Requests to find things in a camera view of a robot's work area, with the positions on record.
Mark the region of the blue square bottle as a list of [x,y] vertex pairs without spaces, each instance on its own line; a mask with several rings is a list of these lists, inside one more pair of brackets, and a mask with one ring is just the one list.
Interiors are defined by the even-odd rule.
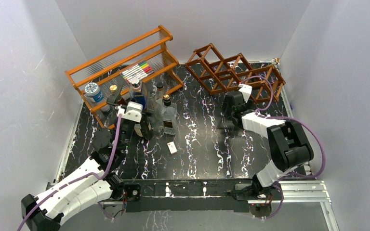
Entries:
[[148,107],[148,91],[137,77],[130,81],[130,96],[138,104],[143,106],[143,110]]

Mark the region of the clear glass bottle white label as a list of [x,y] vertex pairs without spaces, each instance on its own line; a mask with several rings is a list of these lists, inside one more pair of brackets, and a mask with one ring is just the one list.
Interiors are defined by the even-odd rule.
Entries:
[[154,112],[155,112],[155,131],[160,131],[162,129],[162,119],[161,119],[161,108],[162,108],[162,98],[163,95],[166,93],[164,84],[162,82],[158,82],[156,84],[157,92],[154,97]]

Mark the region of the clear bottle black cap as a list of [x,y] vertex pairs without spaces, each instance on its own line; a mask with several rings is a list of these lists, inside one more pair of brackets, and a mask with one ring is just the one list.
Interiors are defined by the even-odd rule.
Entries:
[[160,115],[162,118],[163,132],[168,135],[175,135],[177,132],[177,104],[175,104],[169,94],[164,94],[162,98],[162,108]]

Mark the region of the dark bottle gold cap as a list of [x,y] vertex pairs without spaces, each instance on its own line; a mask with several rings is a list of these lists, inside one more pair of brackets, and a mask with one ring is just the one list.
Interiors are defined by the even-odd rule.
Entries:
[[111,85],[110,86],[110,96],[109,100],[113,103],[117,103],[121,99],[121,87],[117,84]]

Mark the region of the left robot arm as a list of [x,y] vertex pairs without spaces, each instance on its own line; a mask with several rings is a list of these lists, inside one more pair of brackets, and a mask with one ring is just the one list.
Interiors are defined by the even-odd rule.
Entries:
[[21,200],[19,231],[24,225],[31,231],[58,231],[71,217],[104,200],[124,204],[140,200],[140,185],[126,184],[115,170],[128,154],[135,126],[148,122],[147,114],[136,100],[117,104],[110,96],[107,104],[115,109],[114,129],[100,128],[94,133],[94,151],[74,172],[46,191]]

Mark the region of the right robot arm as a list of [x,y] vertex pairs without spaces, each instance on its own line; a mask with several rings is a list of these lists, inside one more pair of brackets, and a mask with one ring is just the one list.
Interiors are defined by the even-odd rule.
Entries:
[[265,117],[250,109],[250,105],[251,100],[246,101],[241,92],[232,91],[225,95],[222,112],[235,126],[266,138],[271,159],[252,177],[251,185],[235,185],[231,194],[237,200],[243,196],[265,199],[277,181],[314,158],[314,151],[300,123]]

